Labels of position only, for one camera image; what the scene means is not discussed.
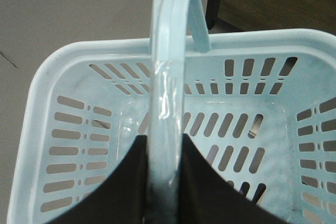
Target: basket handle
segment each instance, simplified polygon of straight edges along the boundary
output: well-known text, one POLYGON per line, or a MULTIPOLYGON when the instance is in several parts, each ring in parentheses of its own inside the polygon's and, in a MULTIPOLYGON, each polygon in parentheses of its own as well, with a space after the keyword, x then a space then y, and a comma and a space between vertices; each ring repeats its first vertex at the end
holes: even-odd
POLYGON ((153 0, 147 219, 176 223, 182 144, 186 26, 210 50, 201 0, 153 0))

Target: rectangular slot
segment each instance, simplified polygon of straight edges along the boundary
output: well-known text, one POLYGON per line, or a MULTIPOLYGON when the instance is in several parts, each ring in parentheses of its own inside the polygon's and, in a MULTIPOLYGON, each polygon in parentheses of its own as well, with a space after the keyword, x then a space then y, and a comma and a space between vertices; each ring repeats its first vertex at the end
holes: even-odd
POLYGON ((107 73, 105 73, 103 70, 101 70, 97 65, 90 64, 89 67, 92 68, 97 74, 99 74, 103 78, 105 78, 107 80, 112 80, 112 77, 110 77, 107 73))
POLYGON ((145 76, 147 78, 149 78, 151 76, 150 71, 148 70, 148 68, 144 64, 138 62, 136 65, 145 74, 145 76))
POLYGON ((313 133, 313 126, 311 126, 311 125, 298 129, 298 135, 299 136, 306 136, 306 135, 310 135, 312 133, 313 133))
POLYGON ((140 77, 133 71, 133 69, 126 63, 120 63, 120 66, 122 66, 123 69, 126 70, 127 73, 130 74, 131 77, 135 79, 139 79, 140 77))
POLYGON ((204 119, 204 113, 199 113, 190 129, 190 136, 196 136, 204 119))
POLYGON ((136 86, 133 84, 128 84, 128 87, 130 87, 135 93, 137 94, 143 94, 136 86))
POLYGON ((258 171, 259 165, 261 163, 261 160, 263 160, 263 156, 265 154, 265 149, 264 148, 258 148, 256 151, 256 154, 254 155, 249 171, 250 173, 256 173, 258 171))
POLYGON ((106 148, 89 148, 89 155, 107 155, 109 152, 106 148))
POLYGON ((300 159, 300 166, 306 169, 314 169, 316 170, 316 161, 309 159, 300 159))
POLYGON ((254 64, 254 59, 246 59, 244 61, 243 76, 251 76, 253 64, 254 64))
POLYGON ((236 173, 239 173, 242 170, 242 167, 245 163, 247 154, 248 154, 248 148, 246 146, 242 147, 241 150, 240 150, 240 153, 238 155, 237 161, 236 161, 236 163, 233 167, 233 170, 236 173))
POLYGON ((274 62, 275 62, 275 58, 267 58, 267 59, 265 59, 264 65, 262 67, 260 75, 261 76, 269 76, 270 73, 271 73, 271 71, 272 71, 274 62))
POLYGON ((56 199, 53 201, 45 202, 41 205, 41 212, 48 212, 58 208, 71 205, 72 197, 66 197, 63 199, 56 199))
POLYGON ((307 177, 307 176, 301 176, 301 182, 304 184, 304 185, 307 185, 307 186, 312 186, 312 187, 315 187, 317 188, 318 186, 318 181, 316 178, 311 178, 311 177, 307 177))
POLYGON ((105 178, 106 178, 105 175, 88 177, 88 178, 85 179, 84 184, 87 186, 87 185, 102 183, 105 180, 105 178))
POLYGON ((83 102, 77 101, 72 98, 63 97, 62 95, 59 95, 57 97, 57 102, 65 106, 69 106, 69 107, 72 107, 75 109, 81 109, 81 110, 84 109, 84 106, 85 106, 83 102))
POLYGON ((336 216, 336 204, 329 202, 328 203, 328 210, 329 210, 329 213, 336 216))
POLYGON ((96 114, 100 114, 100 115, 105 115, 105 116, 111 116, 112 115, 112 111, 101 108, 101 107, 93 107, 93 111, 96 114))
POLYGON ((336 194, 336 183, 327 182, 327 190, 332 194, 336 194))
POLYGON ((264 116, 261 114, 257 114, 253 120, 252 126, 248 131, 249 138, 255 138, 259 132, 261 123, 263 122, 264 116))
POLYGON ((196 83, 196 89, 197 89, 197 91, 198 91, 199 94, 205 94, 204 88, 203 88, 203 84, 196 83))
POLYGON ((264 82, 258 83, 254 94, 262 94, 262 92, 264 91, 265 85, 266 84, 264 82))
POLYGON ((230 158, 232 156, 232 153, 233 153, 233 147, 230 145, 227 146, 224 151, 224 154, 222 155, 222 159, 219 162, 218 170, 220 170, 221 172, 225 171, 227 164, 229 163, 230 158))
POLYGON ((112 66, 111 64, 105 64, 105 66, 110 69, 118 78, 120 79, 126 79, 124 75, 122 75, 118 69, 116 69, 114 66, 112 66))
POLYGON ((49 149, 51 156, 75 156, 78 154, 77 147, 53 146, 49 149))
POLYGON ((131 94, 131 92, 128 91, 126 88, 124 88, 124 86, 122 86, 122 85, 117 84, 117 85, 115 85, 115 87, 118 88, 121 92, 123 92, 123 93, 125 93, 127 95, 131 94))
POLYGON ((233 181, 231 181, 231 180, 228 180, 227 183, 229 184, 230 187, 234 187, 235 186, 235 183, 233 183, 233 181))
POLYGON ((336 152, 336 140, 323 142, 323 150, 325 152, 336 152))
POLYGON ((74 172, 77 169, 77 164, 53 164, 47 166, 47 174, 54 173, 69 173, 74 172))
POLYGON ((327 172, 336 173, 336 162, 326 161, 324 165, 327 172))
POLYGON ((66 138, 66 139, 73 139, 73 140, 80 139, 80 132, 78 131, 67 131, 67 130, 54 129, 51 135, 56 138, 66 138))
POLYGON ((139 129, 138 129, 138 133, 139 134, 144 134, 147 127, 148 127, 148 123, 149 123, 149 113, 147 112, 146 115, 144 116, 140 126, 139 126, 139 129))
POLYGON ((315 151, 315 145, 314 145, 314 143, 299 144, 299 151, 301 151, 301 152, 313 152, 313 151, 315 151))
POLYGON ((233 94, 233 83, 226 83, 225 84, 225 93, 226 94, 233 94))
POLYGON ((210 136, 212 133, 212 130, 214 129, 217 120, 218 120, 219 115, 217 113, 212 113, 212 115, 210 116, 210 119, 208 121, 208 124, 206 125, 205 129, 204 129, 204 136, 210 136))
POLYGON ((314 206, 321 208, 321 200, 318 197, 311 195, 309 193, 306 193, 304 191, 301 193, 301 195, 302 195, 302 199, 305 202, 308 202, 309 204, 312 204, 314 206))
POLYGON ((58 182, 47 183, 43 187, 44 193, 51 193, 52 191, 61 191, 73 188, 75 186, 75 181, 71 180, 64 180, 58 182))
POLYGON ((86 165, 87 170, 96 170, 96 169, 105 169, 107 166, 107 162, 91 162, 86 165))
POLYGON ((221 127, 218 130, 219 137, 224 137, 226 135, 226 132, 229 129, 229 126, 232 122, 232 119, 233 119, 233 115, 231 113, 227 113, 221 124, 221 127))
POLYGON ((91 125, 93 127, 102 128, 102 129, 110 129, 111 128, 111 124, 110 123, 104 122, 104 121, 100 121, 100 120, 92 120, 91 125))
POLYGON ((269 92, 269 94, 278 94, 280 89, 282 87, 282 83, 281 82, 276 82, 274 83, 271 91, 269 92))
POLYGON ((235 127, 235 129, 233 130, 233 137, 234 138, 239 138, 240 135, 242 134, 243 132, 243 129, 245 127, 245 124, 247 122, 247 119, 248 119, 248 116, 247 114, 241 114, 240 115, 240 118, 238 119, 238 122, 237 122, 237 125, 235 127))
POLYGON ((280 71, 280 76, 288 76, 289 73, 292 71, 295 63, 297 62, 298 58, 297 57, 289 57, 285 61, 285 64, 283 64, 283 67, 280 71))
POLYGON ((320 112, 324 113, 336 108, 336 97, 320 104, 320 112))
POLYGON ((61 112, 56 112, 54 118, 57 121, 62 121, 66 123, 81 124, 83 122, 83 119, 80 116, 65 114, 61 112))
POLYGON ((190 120, 191 114, 189 112, 184 113, 183 115, 183 125, 182 125, 182 132, 185 131, 185 128, 187 127, 189 120, 190 120))
POLYGON ((321 123, 321 131, 334 131, 336 130, 336 119, 325 121, 321 123))
POLYGON ((249 189, 250 189, 250 184, 248 182, 243 182, 240 187, 239 193, 243 195, 244 197, 246 197, 249 189))
POLYGON ((301 120, 307 119, 309 117, 311 117, 311 109, 307 109, 307 110, 302 111, 302 112, 300 112, 296 115, 297 121, 301 121, 301 120))
POLYGON ((247 82, 243 82, 240 85, 240 94, 247 94, 248 91, 248 83, 247 82))
POLYGON ((142 87, 147 93, 150 92, 150 89, 149 89, 148 85, 146 85, 146 84, 141 84, 141 87, 142 87))
POLYGON ((110 136, 101 135, 101 134, 91 134, 90 135, 91 141, 98 141, 98 142, 108 142, 110 141, 110 136))
POLYGON ((306 208, 303 209, 303 216, 313 224, 322 224, 321 217, 306 208))
POLYGON ((233 60, 225 60, 224 71, 225 71, 225 76, 227 77, 233 76, 234 74, 234 61, 233 60))
POLYGON ((256 189, 256 192, 253 195, 252 202, 260 205, 263 195, 266 191, 266 185, 264 183, 260 183, 256 189))
POLYGON ((218 94, 218 85, 216 83, 210 84, 211 94, 218 94))
POLYGON ((190 87, 189 87, 188 84, 185 84, 185 85, 184 85, 184 93, 186 93, 186 94, 192 94, 192 93, 191 93, 191 90, 190 90, 190 87))
POLYGON ((218 145, 214 144, 213 146, 211 146, 210 151, 209 151, 208 155, 205 158, 210 165, 213 164, 213 162, 215 160, 215 157, 216 157, 216 155, 218 153, 218 150, 219 150, 218 145))

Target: gray floor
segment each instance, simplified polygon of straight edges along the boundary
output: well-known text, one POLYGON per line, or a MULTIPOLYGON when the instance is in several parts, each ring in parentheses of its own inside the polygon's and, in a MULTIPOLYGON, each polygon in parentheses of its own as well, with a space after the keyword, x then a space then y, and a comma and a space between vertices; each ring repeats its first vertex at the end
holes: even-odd
POLYGON ((71 42, 148 37, 151 4, 152 0, 0 0, 0 223, 6 222, 28 89, 37 68, 71 42))

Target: wooden panel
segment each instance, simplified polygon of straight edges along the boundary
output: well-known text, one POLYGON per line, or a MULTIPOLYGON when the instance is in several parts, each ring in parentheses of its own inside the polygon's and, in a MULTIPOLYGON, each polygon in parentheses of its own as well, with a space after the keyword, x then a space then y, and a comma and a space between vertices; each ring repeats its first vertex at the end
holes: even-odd
POLYGON ((221 0, 218 17, 245 31, 313 28, 336 34, 336 0, 221 0))

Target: light blue basket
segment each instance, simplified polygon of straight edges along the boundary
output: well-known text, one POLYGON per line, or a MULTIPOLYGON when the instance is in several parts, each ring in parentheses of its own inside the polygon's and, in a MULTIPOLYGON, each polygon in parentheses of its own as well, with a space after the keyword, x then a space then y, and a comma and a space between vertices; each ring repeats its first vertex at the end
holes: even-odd
POLYGON ((154 0, 151 41, 78 42, 42 64, 7 223, 44 223, 74 206, 138 134, 149 135, 149 181, 173 223, 182 132, 247 198, 266 186, 258 203, 273 214, 336 223, 336 37, 208 36, 201 13, 200 0, 154 0), (195 43, 185 40, 187 17, 195 43))

